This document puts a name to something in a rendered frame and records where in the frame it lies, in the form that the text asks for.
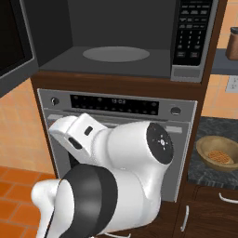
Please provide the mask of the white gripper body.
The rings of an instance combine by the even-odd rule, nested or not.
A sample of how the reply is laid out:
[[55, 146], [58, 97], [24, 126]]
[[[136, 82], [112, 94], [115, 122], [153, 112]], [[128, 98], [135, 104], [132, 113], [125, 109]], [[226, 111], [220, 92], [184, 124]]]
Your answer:
[[52, 124], [49, 134], [64, 148], [73, 148], [76, 121], [76, 116], [62, 117]]

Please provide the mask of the grey microwave turntable plate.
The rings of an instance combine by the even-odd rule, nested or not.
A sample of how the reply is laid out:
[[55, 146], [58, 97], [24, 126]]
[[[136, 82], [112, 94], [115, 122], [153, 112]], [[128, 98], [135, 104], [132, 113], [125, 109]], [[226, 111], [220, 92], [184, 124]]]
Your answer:
[[89, 60], [117, 63], [144, 60], [150, 53], [145, 49], [131, 46], [102, 46], [86, 50], [83, 56]]

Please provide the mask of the black microwave door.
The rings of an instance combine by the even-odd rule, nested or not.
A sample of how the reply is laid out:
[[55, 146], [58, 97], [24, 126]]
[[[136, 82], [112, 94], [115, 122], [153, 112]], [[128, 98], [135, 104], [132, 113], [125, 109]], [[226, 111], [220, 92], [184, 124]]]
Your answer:
[[0, 99], [38, 71], [23, 0], [0, 0]]

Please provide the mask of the black steel microwave oven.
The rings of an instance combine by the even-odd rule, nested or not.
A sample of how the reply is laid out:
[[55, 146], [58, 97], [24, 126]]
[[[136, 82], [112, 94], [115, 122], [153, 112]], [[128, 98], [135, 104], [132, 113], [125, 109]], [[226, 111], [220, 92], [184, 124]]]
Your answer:
[[[199, 83], [218, 0], [23, 0], [38, 67]], [[131, 46], [150, 53], [131, 62], [100, 62], [94, 47]]]

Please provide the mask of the wooden bowl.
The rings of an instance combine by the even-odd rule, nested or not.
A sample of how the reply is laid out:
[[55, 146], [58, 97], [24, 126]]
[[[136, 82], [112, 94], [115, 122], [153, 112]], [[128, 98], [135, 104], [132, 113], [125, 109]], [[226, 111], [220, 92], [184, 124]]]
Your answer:
[[[220, 136], [205, 136], [197, 140], [196, 151], [202, 161], [209, 167], [222, 172], [238, 170], [238, 143]], [[231, 161], [228, 164], [220, 164], [208, 158], [211, 151], [223, 151], [227, 153]]]

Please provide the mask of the orange round waffle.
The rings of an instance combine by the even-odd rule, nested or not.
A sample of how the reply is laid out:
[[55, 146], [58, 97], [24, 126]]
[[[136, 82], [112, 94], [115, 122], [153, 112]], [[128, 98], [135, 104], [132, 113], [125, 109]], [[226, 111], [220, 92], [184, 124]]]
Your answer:
[[220, 164], [228, 164], [231, 161], [230, 156], [223, 151], [211, 151], [208, 158]]

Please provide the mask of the brown wooden cupboard door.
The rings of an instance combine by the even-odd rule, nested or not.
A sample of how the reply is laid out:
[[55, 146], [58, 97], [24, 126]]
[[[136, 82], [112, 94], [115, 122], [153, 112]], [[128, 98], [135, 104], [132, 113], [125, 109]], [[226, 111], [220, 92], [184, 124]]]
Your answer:
[[[184, 232], [186, 205], [190, 214]], [[183, 202], [179, 206], [173, 238], [238, 238], [238, 210], [201, 202]]]

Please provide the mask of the brown wooden appliance cabinet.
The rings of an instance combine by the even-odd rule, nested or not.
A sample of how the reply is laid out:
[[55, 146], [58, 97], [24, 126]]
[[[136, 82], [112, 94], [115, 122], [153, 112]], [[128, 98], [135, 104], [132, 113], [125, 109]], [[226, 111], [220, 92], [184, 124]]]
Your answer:
[[[228, 0], [218, 0], [215, 12], [214, 29], [211, 33], [211, 42], [205, 57], [205, 71], [200, 83], [170, 82], [165, 79], [95, 75], [85, 73], [56, 73], [41, 71], [32, 78], [33, 89], [77, 89], [85, 92], [114, 93], [116, 95], [152, 96], [165, 99], [195, 99], [198, 101], [194, 115], [188, 149], [185, 154], [178, 198], [183, 196], [187, 186], [187, 172], [192, 156], [193, 144], [203, 109], [205, 92], [209, 83], [212, 65], [215, 58], [219, 33], [225, 15]], [[175, 227], [179, 214], [180, 202], [162, 202], [159, 217], [151, 225], [131, 231], [133, 238], [175, 238]]]

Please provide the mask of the stainless steel oven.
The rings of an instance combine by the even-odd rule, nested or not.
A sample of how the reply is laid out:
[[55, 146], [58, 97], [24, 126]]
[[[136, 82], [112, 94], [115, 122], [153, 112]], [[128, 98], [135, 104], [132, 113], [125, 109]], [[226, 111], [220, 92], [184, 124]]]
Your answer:
[[[181, 134], [167, 132], [173, 142], [174, 160], [165, 172], [162, 185], [162, 199], [167, 202], [177, 200], [185, 154], [197, 108], [195, 100], [120, 96], [41, 88], [37, 90], [37, 95], [46, 127], [50, 127], [54, 123], [47, 120], [51, 113], [78, 116], [84, 112], [92, 117], [95, 114], [126, 119], [142, 119], [142, 121], [156, 123], [167, 121], [183, 126]], [[59, 104], [53, 106], [52, 98], [59, 99]], [[181, 109], [180, 115], [173, 115], [170, 112], [173, 107]]]

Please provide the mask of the brown wooden drawer front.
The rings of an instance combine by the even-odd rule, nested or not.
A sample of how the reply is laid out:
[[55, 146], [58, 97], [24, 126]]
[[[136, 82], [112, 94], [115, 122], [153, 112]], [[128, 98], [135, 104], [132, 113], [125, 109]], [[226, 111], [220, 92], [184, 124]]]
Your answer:
[[193, 200], [196, 202], [209, 203], [211, 205], [222, 206], [238, 210], [238, 204], [232, 204], [222, 201], [219, 198], [220, 194], [223, 198], [238, 201], [237, 190], [227, 190], [208, 186], [199, 186], [193, 195]]

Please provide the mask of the brown jar with dark lid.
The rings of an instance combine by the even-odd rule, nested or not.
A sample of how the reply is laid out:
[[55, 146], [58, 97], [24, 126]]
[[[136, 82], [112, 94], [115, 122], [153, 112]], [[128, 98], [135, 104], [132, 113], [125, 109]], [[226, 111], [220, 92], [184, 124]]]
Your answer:
[[231, 34], [226, 49], [229, 60], [238, 60], [238, 27], [231, 27]]

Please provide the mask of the grey wall shelf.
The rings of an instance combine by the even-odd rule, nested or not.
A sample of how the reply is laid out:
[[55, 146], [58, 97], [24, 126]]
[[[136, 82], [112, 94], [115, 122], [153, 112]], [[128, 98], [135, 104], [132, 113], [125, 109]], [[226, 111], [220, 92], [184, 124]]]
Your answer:
[[212, 74], [238, 75], [238, 60], [229, 60], [225, 49], [217, 49], [212, 66]]

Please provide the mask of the white wall socket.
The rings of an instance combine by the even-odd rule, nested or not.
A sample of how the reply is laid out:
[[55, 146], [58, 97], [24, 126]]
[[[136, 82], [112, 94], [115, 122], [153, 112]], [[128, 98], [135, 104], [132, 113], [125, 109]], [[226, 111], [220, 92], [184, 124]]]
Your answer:
[[230, 75], [226, 86], [226, 93], [238, 93], [238, 75]]

